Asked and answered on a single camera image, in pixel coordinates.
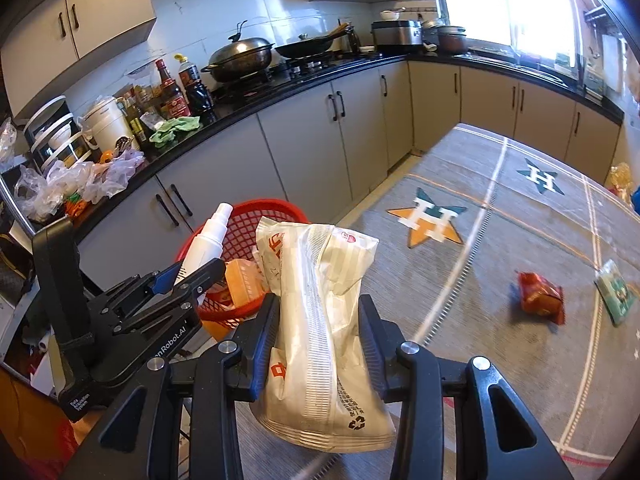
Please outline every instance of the red basket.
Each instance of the red basket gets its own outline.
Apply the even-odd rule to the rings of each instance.
[[[251,248],[255,245],[255,228],[263,216],[278,222],[308,223],[305,214],[299,208],[277,198],[260,198],[237,204],[229,217],[225,240],[222,243],[223,260],[230,262],[236,258],[253,259]],[[178,262],[187,255],[191,242],[203,227],[204,224],[185,242],[175,261]],[[198,314],[204,321],[214,321],[229,329],[238,326],[243,319],[253,316],[262,304],[262,298],[258,298],[245,305],[229,308],[219,303],[216,300],[217,296],[211,291],[207,292],[204,302],[198,307]]]

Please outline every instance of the frying pan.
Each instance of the frying pan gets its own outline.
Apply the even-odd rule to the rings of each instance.
[[[326,36],[318,36],[311,40],[297,41],[295,43],[289,43],[288,45],[277,46],[276,52],[283,57],[289,58],[322,54],[331,47],[331,44],[336,38],[349,34],[352,30],[353,27],[350,27],[349,23],[343,23],[339,27],[334,28],[334,30]]]

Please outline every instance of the bowl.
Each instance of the bowl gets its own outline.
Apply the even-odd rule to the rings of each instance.
[[[399,20],[400,19],[400,11],[399,10],[383,10],[380,12],[380,18],[383,20]]]

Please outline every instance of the white spray bottle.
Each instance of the white spray bottle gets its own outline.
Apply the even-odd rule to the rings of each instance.
[[[207,220],[200,234],[191,242],[174,286],[207,262],[222,255],[222,241],[225,239],[226,224],[229,222],[232,211],[233,206],[223,202]],[[198,304],[202,304],[203,301],[204,294],[198,298]]]

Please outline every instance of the metal screw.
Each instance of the metal screw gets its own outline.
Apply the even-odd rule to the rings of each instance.
[[[482,356],[474,357],[474,360],[471,362],[478,370],[488,370],[489,366],[491,366],[491,361]]]
[[[161,357],[152,357],[146,362],[146,367],[153,372],[157,372],[164,367],[164,359]]]
[[[238,345],[235,341],[221,341],[218,343],[218,350],[220,350],[223,354],[231,354],[231,352],[235,352],[238,349]]]
[[[418,350],[420,350],[420,347],[414,343],[413,341],[405,341],[404,343],[402,343],[400,345],[400,349],[405,353],[405,354],[417,354]]]

